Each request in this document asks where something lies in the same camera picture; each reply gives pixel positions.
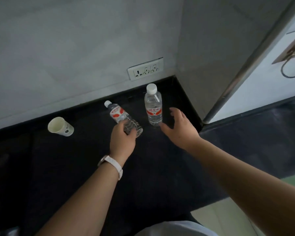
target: white paper cup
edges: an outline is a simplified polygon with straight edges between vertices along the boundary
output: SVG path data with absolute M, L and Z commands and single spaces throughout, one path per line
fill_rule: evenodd
M 68 137 L 74 132 L 74 127 L 62 117 L 56 117 L 48 123 L 48 131 Z

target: plastic water bottle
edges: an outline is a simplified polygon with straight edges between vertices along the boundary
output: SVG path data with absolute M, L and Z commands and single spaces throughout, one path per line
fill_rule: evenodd
M 144 102 L 150 124 L 158 126 L 163 120 L 162 95 L 157 91 L 155 84 L 147 85 L 147 93 L 145 94 Z
M 137 121 L 135 121 L 134 119 L 132 119 L 132 117 L 126 111 L 124 111 L 122 107 L 120 107 L 118 104 L 112 103 L 110 101 L 106 101 L 104 103 L 104 105 L 108 108 L 110 116 L 117 123 L 119 123 L 120 121 L 122 121 L 124 119 L 128 119 L 129 120 L 124 125 L 124 131 L 126 132 L 126 134 L 129 135 L 130 132 L 131 132 L 131 129 L 132 128 L 136 128 L 136 130 L 137 130 L 137 137 L 141 135 L 141 133 L 143 132 L 142 127 L 137 123 Z

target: electrical outlet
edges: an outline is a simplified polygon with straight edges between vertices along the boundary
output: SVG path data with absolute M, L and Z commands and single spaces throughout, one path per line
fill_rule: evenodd
M 152 60 L 143 64 L 139 64 L 128 68 L 130 80 L 136 80 L 148 75 L 156 74 L 164 69 L 163 58 Z

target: red and white label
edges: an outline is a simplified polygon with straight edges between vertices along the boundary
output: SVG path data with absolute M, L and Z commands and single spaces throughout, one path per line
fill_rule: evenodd
M 115 108 L 113 108 L 113 110 L 110 111 L 110 116 L 115 119 L 115 121 L 118 123 L 118 118 L 120 115 L 122 115 L 123 113 L 126 113 L 125 115 L 127 115 L 127 112 L 123 110 L 122 107 L 117 106 Z
M 146 110 L 147 110 L 148 115 L 151 115 L 151 116 L 162 114 L 162 108 L 161 107 L 159 107 L 159 108 L 147 108 Z

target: watch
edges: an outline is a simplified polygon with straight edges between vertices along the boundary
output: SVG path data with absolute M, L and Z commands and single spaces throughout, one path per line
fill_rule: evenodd
M 104 156 L 104 157 L 99 161 L 99 163 L 97 164 L 97 166 L 99 167 L 104 161 L 109 162 L 110 164 L 112 164 L 112 165 L 116 168 L 116 170 L 118 171 L 118 174 L 119 174 L 119 178 L 118 178 L 118 180 L 120 180 L 121 177 L 122 177 L 122 172 L 123 172 L 123 170 L 122 170 L 121 166 L 119 165 L 119 163 L 118 163 L 115 159 L 113 159 L 113 158 L 111 158 L 110 156 L 106 155 L 106 156 Z

